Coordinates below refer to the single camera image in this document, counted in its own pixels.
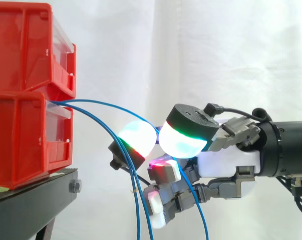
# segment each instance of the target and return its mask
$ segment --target white backdrop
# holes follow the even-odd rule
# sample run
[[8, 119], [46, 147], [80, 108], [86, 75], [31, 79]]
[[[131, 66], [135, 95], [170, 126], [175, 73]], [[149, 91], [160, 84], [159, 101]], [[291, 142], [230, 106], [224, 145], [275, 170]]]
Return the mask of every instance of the white backdrop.
[[[119, 104], [161, 125], [175, 103], [213, 102], [275, 121], [302, 120], [302, 0], [49, 0], [77, 45], [77, 98]], [[118, 132], [133, 118], [93, 104]], [[129, 175], [109, 167], [111, 138], [75, 113], [74, 159], [83, 189], [56, 218], [52, 240], [135, 239]], [[161, 154], [155, 149], [149, 159]], [[147, 177], [147, 164], [138, 173]], [[275, 180], [251, 195], [202, 204], [213, 240], [302, 240], [302, 214]], [[142, 237], [149, 239], [144, 214]], [[201, 240], [197, 209], [155, 239]]]

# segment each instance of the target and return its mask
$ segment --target green led light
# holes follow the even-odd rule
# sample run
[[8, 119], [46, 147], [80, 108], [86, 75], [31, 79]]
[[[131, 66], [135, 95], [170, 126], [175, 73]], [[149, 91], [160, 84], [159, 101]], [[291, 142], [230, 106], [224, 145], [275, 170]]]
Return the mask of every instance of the green led light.
[[162, 149], [172, 157], [188, 159], [198, 155], [207, 141], [190, 138], [174, 130], [167, 122], [160, 131], [159, 142]]
[[126, 125], [120, 131], [119, 137], [143, 157], [150, 154], [157, 139], [152, 125], [141, 120]]

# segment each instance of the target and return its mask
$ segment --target cylindrical motor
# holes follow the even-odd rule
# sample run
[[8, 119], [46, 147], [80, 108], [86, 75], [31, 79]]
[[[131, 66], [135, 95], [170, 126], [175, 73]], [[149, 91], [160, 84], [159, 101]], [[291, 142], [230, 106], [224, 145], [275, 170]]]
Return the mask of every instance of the cylindrical motor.
[[260, 151], [261, 171], [257, 176], [302, 174], [302, 121], [258, 126], [260, 139], [253, 145]]

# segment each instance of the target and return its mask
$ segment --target blue wire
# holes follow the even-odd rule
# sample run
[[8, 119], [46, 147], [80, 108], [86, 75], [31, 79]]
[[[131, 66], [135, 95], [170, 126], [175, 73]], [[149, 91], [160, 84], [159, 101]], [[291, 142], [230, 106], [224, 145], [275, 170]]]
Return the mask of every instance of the blue wire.
[[81, 103], [94, 103], [94, 104], [101, 104], [101, 105], [105, 105], [105, 106], [111, 106], [112, 108], [116, 108], [116, 109], [119, 109], [119, 110], [122, 110], [122, 111], [125, 111], [135, 117], [137, 117], [138, 119], [142, 120], [142, 121], [145, 121], [147, 123], [149, 123], [152, 127], [154, 127], [156, 129], [156, 127], [150, 123], [149, 121], [147, 121], [146, 119], [142, 118], [141, 116], [137, 115], [136, 113], [126, 109], [126, 108], [123, 108], [123, 107], [120, 107], [120, 106], [117, 106], [117, 105], [114, 105], [114, 104], [109, 104], [107, 102], [103, 102], [103, 101], [96, 101], [96, 100], [90, 100], [90, 99], [71, 99], [71, 100], [65, 100], [65, 101], [54, 101], [53, 103], [57, 104], [57, 103], [74, 103], [74, 102], [81, 102]]
[[191, 193], [194, 197], [194, 200], [195, 200], [195, 203], [196, 203], [196, 206], [197, 206], [197, 209], [199, 210], [200, 212], [200, 215], [201, 215], [201, 218], [202, 218], [202, 222], [203, 222], [203, 225], [204, 225], [204, 229], [205, 229], [205, 238], [206, 240], [209, 240], [209, 232], [208, 232], [208, 229], [207, 229], [207, 225], [206, 225], [206, 221], [205, 221], [205, 218], [204, 218], [204, 215], [203, 215], [203, 212], [202, 212], [202, 209], [200, 207], [200, 203], [197, 199], [197, 195], [189, 181], [189, 179], [187, 179], [187, 176], [185, 175], [183, 169], [181, 168], [180, 164], [177, 162], [177, 165], [179, 166], [179, 170], [180, 170], [180, 173], [182, 175], [182, 177], [184, 178], [184, 180], [186, 181], [186, 184], [188, 185], [188, 187], [190, 188], [191, 190]]
[[[134, 113], [134, 112], [132, 112], [132, 111], [126, 109], [126, 108], [123, 108], [123, 107], [120, 107], [120, 106], [117, 106], [117, 105], [114, 105], [114, 104], [109, 104], [109, 103], [107, 103], [107, 102], [96, 101], [96, 100], [90, 100], [90, 99], [71, 99], [71, 100], [66, 100], [66, 101], [62, 101], [62, 102], [53, 102], [53, 103], [59, 104], [59, 103], [63, 103], [63, 102], [65, 102], [65, 103], [72, 103], [72, 102], [84, 102], [84, 103], [86, 102], [86, 103], [87, 103], [87, 102], [88, 102], [88, 103], [95, 103], [95, 104], [97, 103], [97, 104], [101, 104], [101, 105], [111, 106], [111, 107], [113, 107], [113, 108], [123, 110], [123, 111], [125, 111], [125, 112], [127, 112], [127, 113], [129, 113], [129, 114], [131, 114], [131, 115], [133, 115], [133, 116], [135, 116], [135, 117], [137, 117], [137, 118], [139, 118], [140, 120], [149, 123], [151, 126], [154, 127], [156, 133], [159, 134], [159, 130], [158, 130], [153, 124], [151, 124], [150, 122], [148, 122], [148, 121], [147, 121], [146, 119], [144, 119], [143, 117], [137, 115], [136, 113]], [[205, 217], [204, 217], [203, 212], [202, 212], [202, 209], [201, 209], [201, 207], [200, 207], [200, 203], [199, 203], [199, 201], [198, 201], [198, 199], [197, 199], [197, 196], [196, 196], [196, 194], [195, 194], [195, 192], [194, 192], [194, 190], [193, 190], [193, 187], [192, 187], [190, 181], [187, 179], [187, 176], [185, 175], [183, 169], [181, 168], [181, 166], [180, 166], [180, 164], [179, 164], [178, 162], [177, 162], [177, 164], [178, 164], [179, 171], [180, 171], [180, 173], [181, 173], [183, 179], [186, 181], [186, 184], [187, 184], [188, 187], [190, 188], [191, 193], [192, 193], [192, 195], [193, 195], [193, 197], [194, 197], [196, 206], [197, 206], [197, 208], [198, 208], [198, 210], [199, 210], [199, 213], [200, 213], [200, 215], [201, 215], [202, 222], [203, 222], [203, 225], [204, 225], [206, 240], [209, 240], [208, 229], [207, 229]]]
[[[86, 110], [84, 110], [82, 108], [79, 108], [79, 107], [76, 107], [76, 106], [72, 106], [72, 105], [69, 105], [69, 104], [66, 104], [66, 103], [63, 103], [63, 102], [54, 102], [54, 103], [57, 104], [57, 105], [73, 108], [73, 109], [75, 109], [75, 110], [77, 110], [77, 111], [79, 111], [79, 112], [81, 112], [81, 113], [89, 116], [90, 118], [92, 118], [93, 120], [95, 120], [98, 124], [100, 124], [111, 135], [111, 137], [114, 139], [114, 141], [116, 142], [116, 144], [120, 147], [122, 155], [126, 157], [126, 162], [128, 164], [128, 167], [129, 167], [129, 170], [130, 170], [130, 174], [133, 175], [135, 177], [135, 179], [136, 179], [136, 184], [137, 184], [137, 187], [138, 187], [138, 190], [139, 190], [139, 194], [140, 194], [140, 197], [141, 197], [141, 201], [142, 201], [142, 204], [143, 204], [143, 207], [144, 207], [144, 211], [145, 211], [145, 215], [146, 215], [146, 219], [147, 219], [147, 223], [148, 223], [148, 227], [149, 227], [150, 239], [154, 240], [154, 238], [153, 238], [153, 232], [152, 232], [152, 227], [151, 227], [151, 223], [150, 223], [150, 218], [149, 218], [149, 213], [148, 213], [148, 210], [147, 210], [145, 199], [143, 197], [143, 192], [142, 192], [140, 183], [138, 181], [138, 177], [137, 177], [137, 174], [136, 174], [136, 171], [135, 171], [132, 159], [129, 156], [129, 154], [128, 154], [126, 148], [124, 147], [123, 143], [121, 142], [121, 140], [115, 135], [115, 133], [105, 123], [103, 123], [99, 118], [97, 118], [96, 116], [94, 116], [90, 112], [88, 112], [88, 111], [86, 111]], [[131, 180], [132, 180], [133, 189], [135, 189], [135, 184], [134, 184], [134, 180], [133, 180], [132, 176], [131, 176]], [[139, 219], [139, 208], [138, 208], [138, 201], [137, 201], [136, 192], [134, 193], [134, 197], [135, 197], [135, 204], [136, 204], [137, 224], [138, 224], [138, 236], [137, 236], [137, 239], [139, 239], [139, 236], [140, 236], [140, 222], [139, 221], [140, 221], [140, 219]]]

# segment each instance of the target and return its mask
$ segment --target stacked red bin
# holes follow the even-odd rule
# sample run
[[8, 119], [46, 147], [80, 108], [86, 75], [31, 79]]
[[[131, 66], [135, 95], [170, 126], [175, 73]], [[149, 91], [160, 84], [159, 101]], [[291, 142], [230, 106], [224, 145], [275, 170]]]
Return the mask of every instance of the stacked red bin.
[[76, 47], [41, 3], [0, 2], [0, 187], [72, 163]]

